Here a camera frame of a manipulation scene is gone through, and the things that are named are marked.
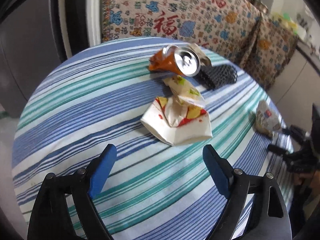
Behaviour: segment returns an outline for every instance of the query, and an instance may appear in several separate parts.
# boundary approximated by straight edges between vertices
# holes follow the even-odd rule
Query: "table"
[[[116,145],[117,161],[94,204],[115,240],[205,238],[225,203],[202,160],[206,144],[248,174],[272,172],[290,206],[292,178],[267,152],[271,140],[252,127],[260,100],[276,107],[240,68],[236,84],[215,91],[189,78],[206,100],[212,139],[171,147],[143,127],[140,118],[154,98],[171,95],[162,82],[168,73],[147,69],[148,59],[168,44],[185,43],[151,37],[110,41],[73,56],[39,85],[20,117],[12,153],[15,194],[27,222],[47,173],[86,167],[108,143]],[[204,52],[214,65],[226,62]],[[273,142],[292,148],[284,135]],[[83,236],[72,198],[67,201]],[[251,203],[248,196],[235,236],[244,230]]]

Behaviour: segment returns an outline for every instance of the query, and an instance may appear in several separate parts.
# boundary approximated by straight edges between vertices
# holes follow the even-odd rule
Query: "blue gripper pad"
[[[117,159],[117,148],[113,144],[108,144],[100,155],[100,164],[91,176],[88,195],[91,199],[99,194],[110,174],[110,171]]]
[[[233,184],[232,166],[226,159],[220,158],[210,144],[204,146],[202,157],[218,192],[225,196],[225,198],[229,198],[229,189]]]

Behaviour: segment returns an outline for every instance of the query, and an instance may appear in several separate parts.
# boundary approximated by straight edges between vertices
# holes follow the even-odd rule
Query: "patterned sofa cover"
[[[296,37],[247,0],[103,0],[103,41],[157,36],[226,57],[264,89],[289,62]]]

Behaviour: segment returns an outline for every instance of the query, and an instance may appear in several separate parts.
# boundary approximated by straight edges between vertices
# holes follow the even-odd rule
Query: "metal bolt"
[[[234,169],[235,174],[241,175],[243,173],[243,171],[239,168],[235,168]]]
[[[269,179],[273,179],[273,174],[271,172],[267,172],[266,176]]]
[[[46,179],[52,179],[54,176],[55,176],[55,174],[52,173],[52,172],[50,172],[50,173],[48,173],[48,174],[45,176],[45,178],[46,178]]]
[[[85,168],[80,168],[79,170],[77,170],[77,173],[79,175],[85,174],[85,172],[86,172]]]

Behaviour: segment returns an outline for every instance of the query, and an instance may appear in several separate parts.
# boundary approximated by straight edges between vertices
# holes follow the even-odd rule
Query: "orange can label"
[[[171,71],[178,75],[184,76],[174,60],[174,52],[170,53],[166,58],[164,58],[162,49],[150,58],[149,70]]]

